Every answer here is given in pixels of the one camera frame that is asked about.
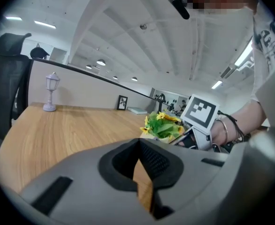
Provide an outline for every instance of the sunflower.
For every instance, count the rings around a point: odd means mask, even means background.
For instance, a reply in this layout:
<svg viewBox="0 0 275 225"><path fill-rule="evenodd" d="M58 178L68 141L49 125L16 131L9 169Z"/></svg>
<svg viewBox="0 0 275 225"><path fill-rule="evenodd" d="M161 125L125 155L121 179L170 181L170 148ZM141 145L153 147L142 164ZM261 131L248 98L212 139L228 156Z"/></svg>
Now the sunflower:
<svg viewBox="0 0 275 225"><path fill-rule="evenodd" d="M160 113L156 116L156 119L157 119L157 120L163 119L165 116L166 116L166 114L165 114L164 112L160 112Z"/></svg>
<svg viewBox="0 0 275 225"><path fill-rule="evenodd" d="M145 126L147 126L148 125L148 116L146 116L146 118L145 118Z"/></svg>
<svg viewBox="0 0 275 225"><path fill-rule="evenodd" d="M145 134L148 134L149 131L149 127L140 127L139 129L141 129Z"/></svg>
<svg viewBox="0 0 275 225"><path fill-rule="evenodd" d="M169 115L165 115L165 119L169 120L169 121L173 121L173 122L181 122L181 120L177 117L171 117Z"/></svg>
<svg viewBox="0 0 275 225"><path fill-rule="evenodd" d="M183 126L179 126L178 132L179 132L179 134L183 134L183 133L184 133L184 128L183 128Z"/></svg>

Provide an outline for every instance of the black cable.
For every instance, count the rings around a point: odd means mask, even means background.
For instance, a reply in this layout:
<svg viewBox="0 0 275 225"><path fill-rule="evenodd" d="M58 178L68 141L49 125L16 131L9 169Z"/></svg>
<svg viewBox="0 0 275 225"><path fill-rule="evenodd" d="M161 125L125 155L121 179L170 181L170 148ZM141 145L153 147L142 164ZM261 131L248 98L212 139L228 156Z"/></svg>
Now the black cable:
<svg viewBox="0 0 275 225"><path fill-rule="evenodd" d="M236 131L240 134L240 136L242 137L242 140L244 141L245 135L244 135L243 131L237 125L237 120L228 114L222 113L220 110L218 111L218 115L224 115L224 116L228 117L228 119L234 124Z"/></svg>

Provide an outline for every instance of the ceiling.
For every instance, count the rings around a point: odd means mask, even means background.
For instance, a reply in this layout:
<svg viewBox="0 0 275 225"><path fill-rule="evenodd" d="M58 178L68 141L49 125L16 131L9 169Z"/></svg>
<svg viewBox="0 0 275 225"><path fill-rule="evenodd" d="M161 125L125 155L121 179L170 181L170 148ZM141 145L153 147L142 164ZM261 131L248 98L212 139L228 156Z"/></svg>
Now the ceiling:
<svg viewBox="0 0 275 225"><path fill-rule="evenodd" d="M4 26L45 33L64 41L75 51L69 59L73 66L85 69L104 59L107 65L98 65L101 70L92 72L110 79L116 75L119 81L133 82L130 78L136 76L138 83L151 85L142 79L145 74L156 73L164 78L167 74L172 79L192 81L194 86L208 91L221 73L234 64L251 38L252 13L246 8L222 15L189 11L190 19L184 20L168 0L100 2L94 8L97 13L84 21L85 11L91 11L91 0L17 0L4 14L21 16L23 22L6 21ZM34 20L57 29L37 26ZM77 46L73 46L82 24L87 27ZM223 80L216 90L227 94L252 84L253 71L243 69Z"/></svg>

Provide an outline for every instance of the person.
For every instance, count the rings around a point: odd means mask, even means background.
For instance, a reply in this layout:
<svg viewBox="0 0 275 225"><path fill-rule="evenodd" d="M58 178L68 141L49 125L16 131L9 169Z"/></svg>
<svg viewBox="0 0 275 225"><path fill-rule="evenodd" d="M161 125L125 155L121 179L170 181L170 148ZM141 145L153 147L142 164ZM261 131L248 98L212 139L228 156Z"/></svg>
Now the person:
<svg viewBox="0 0 275 225"><path fill-rule="evenodd" d="M181 112L181 113L182 113L182 112L185 110L185 108L186 108L186 101L185 101L185 100L182 100L182 103L183 103L183 105L180 106L180 112Z"/></svg>
<svg viewBox="0 0 275 225"><path fill-rule="evenodd" d="M242 9L247 7L253 12L253 37L252 50L254 56L254 86L250 101L231 116L237 120L237 125L244 134L257 129L265 120L266 115L256 98L255 93L275 70L275 18L261 0L187 0L188 7L204 13L229 12L230 9ZM213 143L223 145L237 139L234 124L224 118L226 130L223 124L216 121L211 134Z"/></svg>

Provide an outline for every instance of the wrist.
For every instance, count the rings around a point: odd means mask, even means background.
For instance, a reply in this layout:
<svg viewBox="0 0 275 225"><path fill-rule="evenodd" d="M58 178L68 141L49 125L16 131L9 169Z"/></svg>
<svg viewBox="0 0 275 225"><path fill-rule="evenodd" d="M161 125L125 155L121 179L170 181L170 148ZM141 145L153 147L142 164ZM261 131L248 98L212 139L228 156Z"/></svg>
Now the wrist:
<svg viewBox="0 0 275 225"><path fill-rule="evenodd" d="M216 143L217 145L223 145L227 142L226 131L220 121L214 122L211 128L211 134L213 143Z"/></svg>

